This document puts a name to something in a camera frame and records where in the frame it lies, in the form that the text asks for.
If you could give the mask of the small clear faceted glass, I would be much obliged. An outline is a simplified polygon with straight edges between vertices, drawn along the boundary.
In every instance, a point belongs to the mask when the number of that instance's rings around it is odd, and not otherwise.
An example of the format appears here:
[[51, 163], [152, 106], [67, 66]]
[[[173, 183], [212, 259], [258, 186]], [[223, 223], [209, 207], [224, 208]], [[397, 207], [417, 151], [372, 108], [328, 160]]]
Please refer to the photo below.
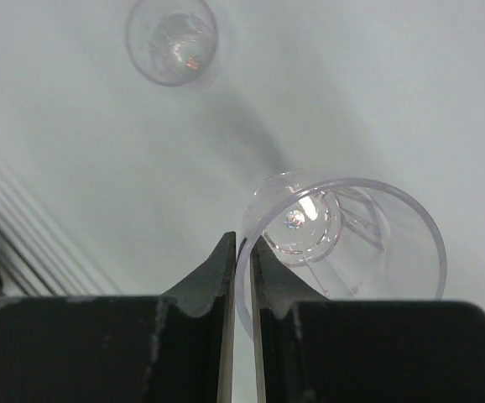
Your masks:
[[124, 29], [133, 67], [164, 87], [200, 80], [216, 59], [219, 29], [206, 1], [137, 1]]

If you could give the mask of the tall clear faceted glass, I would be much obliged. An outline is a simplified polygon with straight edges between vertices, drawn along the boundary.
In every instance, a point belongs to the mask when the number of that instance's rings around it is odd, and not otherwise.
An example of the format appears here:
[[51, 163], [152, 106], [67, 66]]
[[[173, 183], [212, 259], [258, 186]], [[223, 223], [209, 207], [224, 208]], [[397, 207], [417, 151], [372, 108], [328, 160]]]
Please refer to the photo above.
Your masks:
[[439, 300], [447, 255], [411, 195], [353, 172], [292, 170], [261, 182], [242, 216], [235, 306], [253, 334], [251, 253], [259, 244], [328, 299]]

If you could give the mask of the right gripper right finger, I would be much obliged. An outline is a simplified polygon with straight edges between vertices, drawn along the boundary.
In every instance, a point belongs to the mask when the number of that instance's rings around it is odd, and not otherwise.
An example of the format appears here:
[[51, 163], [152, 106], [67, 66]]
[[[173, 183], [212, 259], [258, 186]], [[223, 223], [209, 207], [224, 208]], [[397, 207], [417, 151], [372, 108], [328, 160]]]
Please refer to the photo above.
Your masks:
[[462, 301], [331, 301], [263, 240], [251, 254], [261, 402], [485, 402], [485, 312]]

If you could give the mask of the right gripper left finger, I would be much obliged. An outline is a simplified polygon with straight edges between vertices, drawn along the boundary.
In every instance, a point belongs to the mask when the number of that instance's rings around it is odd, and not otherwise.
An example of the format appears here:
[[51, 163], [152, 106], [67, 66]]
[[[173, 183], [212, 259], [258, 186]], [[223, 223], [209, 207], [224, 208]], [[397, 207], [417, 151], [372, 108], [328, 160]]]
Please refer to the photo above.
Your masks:
[[236, 235], [156, 296], [0, 296], [0, 402], [228, 402]]

